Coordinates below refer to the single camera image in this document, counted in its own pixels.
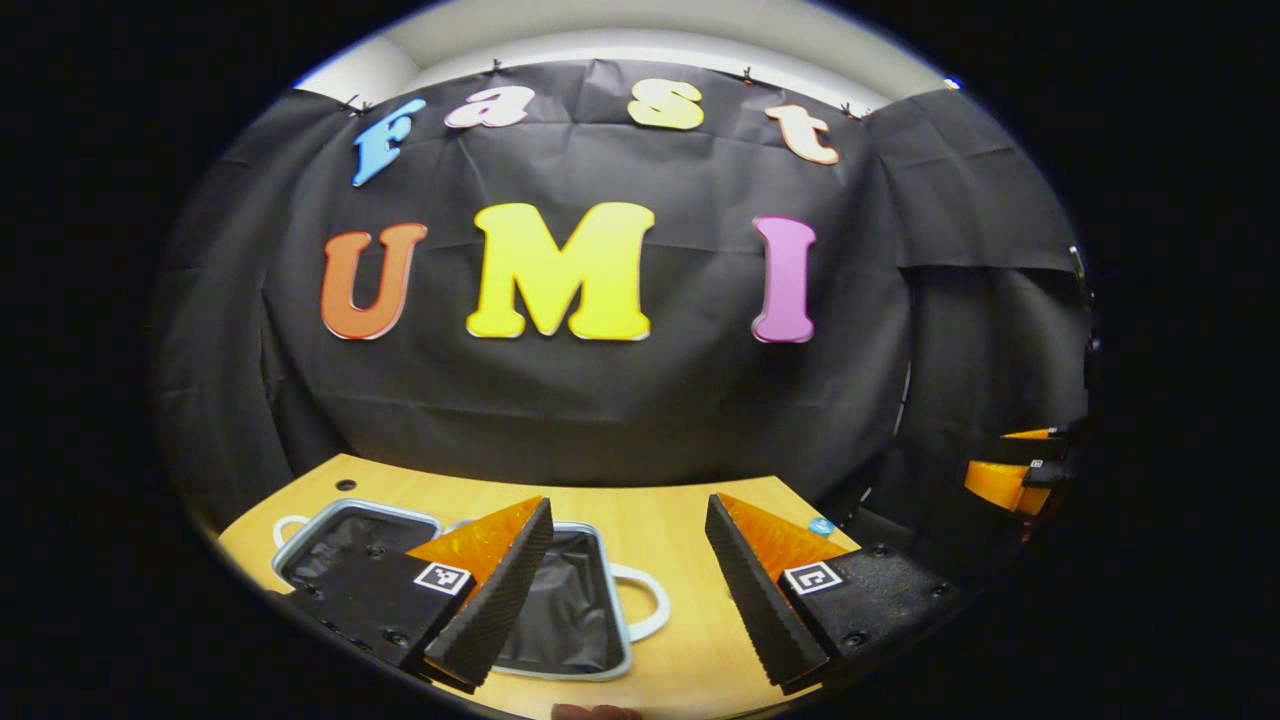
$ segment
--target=blue object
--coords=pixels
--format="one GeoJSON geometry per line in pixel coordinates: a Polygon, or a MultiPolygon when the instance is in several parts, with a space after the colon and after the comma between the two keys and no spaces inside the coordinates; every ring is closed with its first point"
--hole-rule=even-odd
{"type": "Polygon", "coordinates": [[[378,120],[356,138],[356,147],[360,149],[360,167],[356,168],[356,177],[351,184],[360,187],[376,176],[383,168],[390,165],[399,158],[399,147],[392,147],[392,141],[399,142],[408,136],[413,120],[410,114],[426,108],[426,100],[413,99],[401,106],[390,115],[378,120]]]}
{"type": "Polygon", "coordinates": [[[832,525],[831,520],[826,518],[814,518],[809,521],[809,532],[822,537],[828,537],[831,533],[836,532],[836,525],[832,525]]]}

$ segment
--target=wooden tabletop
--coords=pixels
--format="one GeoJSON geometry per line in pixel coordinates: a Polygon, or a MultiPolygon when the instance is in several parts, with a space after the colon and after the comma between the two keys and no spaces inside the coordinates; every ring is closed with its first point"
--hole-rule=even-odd
{"type": "MultiPolygon", "coordinates": [[[[535,495],[547,496],[556,521],[594,525],[604,538],[611,562],[644,570],[662,583],[671,598],[671,620],[632,644],[631,669],[613,680],[544,680],[490,673],[474,696],[436,687],[534,720],[547,720],[554,703],[634,707],[645,720],[707,720],[785,700],[764,675],[707,541],[707,500],[716,492],[801,527],[818,516],[773,477],[649,488],[547,487],[451,478],[338,455],[232,523],[219,542],[264,588],[289,592],[292,588],[271,570],[276,552],[271,529],[287,515],[312,518],[330,502],[356,497],[426,512],[447,528],[535,495]],[[356,484],[339,491],[339,480],[356,484]]],[[[300,527],[285,528],[284,538],[300,527]]],[[[858,548],[838,529],[829,539],[847,550],[858,548]]],[[[627,623],[643,620],[655,607],[649,593],[626,583],[618,584],[618,600],[627,623]]]]}

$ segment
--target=purple letter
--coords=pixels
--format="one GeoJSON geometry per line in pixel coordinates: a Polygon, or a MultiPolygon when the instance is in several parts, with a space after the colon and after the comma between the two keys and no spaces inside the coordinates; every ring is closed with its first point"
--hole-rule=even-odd
{"type": "Polygon", "coordinates": [[[809,246],[817,236],[809,225],[777,215],[751,224],[764,237],[764,311],[751,323],[751,334],[760,342],[805,342],[813,337],[805,295],[809,246]]]}

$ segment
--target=white handle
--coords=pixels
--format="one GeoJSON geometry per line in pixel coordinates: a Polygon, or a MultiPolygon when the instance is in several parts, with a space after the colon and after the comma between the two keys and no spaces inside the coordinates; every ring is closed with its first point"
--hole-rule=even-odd
{"type": "Polygon", "coordinates": [[[667,591],[662,588],[662,584],[653,579],[653,575],[645,573],[644,570],[618,565],[617,562],[609,562],[609,570],[613,573],[614,578],[635,580],[636,583],[644,585],[644,588],[658,601],[658,609],[653,611],[653,615],[640,620],[639,623],[627,625],[627,634],[631,635],[631,642],[643,641],[644,638],[648,638],[658,632],[658,628],[667,624],[667,620],[671,619],[671,598],[667,597],[667,591]]]}
{"type": "Polygon", "coordinates": [[[310,523],[310,518],[303,518],[302,515],[285,515],[275,521],[275,527],[271,528],[271,539],[275,541],[275,550],[284,547],[284,527],[292,525],[293,523],[306,524],[310,523]]]}

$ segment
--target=peach letter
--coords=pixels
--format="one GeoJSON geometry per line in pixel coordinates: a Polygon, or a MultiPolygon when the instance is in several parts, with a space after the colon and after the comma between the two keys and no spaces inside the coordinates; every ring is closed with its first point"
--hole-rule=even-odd
{"type": "Polygon", "coordinates": [[[818,131],[827,132],[829,128],[826,120],[810,117],[809,110],[799,105],[774,105],[765,108],[764,114],[778,120],[782,140],[796,155],[822,165],[835,165],[840,160],[840,152],[833,147],[818,143],[818,131]]]}

